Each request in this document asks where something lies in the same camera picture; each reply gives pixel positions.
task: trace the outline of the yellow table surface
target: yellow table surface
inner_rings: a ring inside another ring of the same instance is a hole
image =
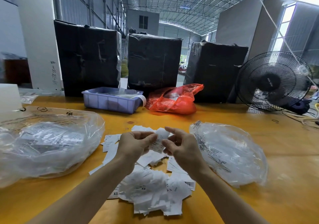
[[[81,98],[38,97],[32,105],[85,110]],[[197,120],[239,127],[263,148],[269,171],[265,186],[252,183],[235,191],[270,223],[319,223],[319,130],[305,129],[301,123],[280,114],[247,113],[247,106],[240,104],[197,105],[197,112],[188,116],[152,112],[144,107],[132,115],[87,110],[105,119],[105,134],[130,131],[134,125],[152,129],[171,126],[188,131]],[[105,155],[100,145],[69,175],[25,179],[0,189],[0,223],[28,221],[89,177],[88,172],[100,165]],[[156,169],[166,172],[166,164]],[[198,184],[192,196],[183,201],[182,211],[182,216],[164,217],[161,211],[155,211],[144,217],[133,214],[133,204],[107,200],[90,223],[223,223]]]

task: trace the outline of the packing tape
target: packing tape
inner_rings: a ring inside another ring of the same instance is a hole
[[[143,106],[145,106],[145,105],[146,105],[146,98],[145,98],[145,96],[143,96],[143,95],[137,95],[136,97],[138,97],[138,98],[141,98],[141,99],[142,99],[142,101],[143,101]]]

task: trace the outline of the electric fan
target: electric fan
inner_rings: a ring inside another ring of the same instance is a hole
[[[312,73],[303,59],[297,59],[299,63],[289,52],[274,51],[247,61],[235,83],[240,100],[258,110],[307,112],[309,102],[301,100],[311,87]]]

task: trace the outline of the hand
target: hand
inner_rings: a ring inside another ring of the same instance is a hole
[[[192,179],[196,180],[196,174],[202,170],[209,170],[193,134],[172,127],[165,127],[165,130],[174,135],[162,140],[164,153],[173,155],[176,162]]]
[[[157,135],[154,132],[127,132],[121,135],[115,159],[125,161],[132,173],[136,161],[148,152],[148,146],[154,143]]]

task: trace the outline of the black plastic wrap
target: black plastic wrap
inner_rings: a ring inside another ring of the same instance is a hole
[[[128,35],[128,88],[150,92],[175,87],[181,57],[181,38]]]
[[[195,102],[226,103],[247,52],[237,45],[192,43],[184,85],[204,84]]]
[[[54,21],[65,96],[119,86],[121,34],[116,30]]]

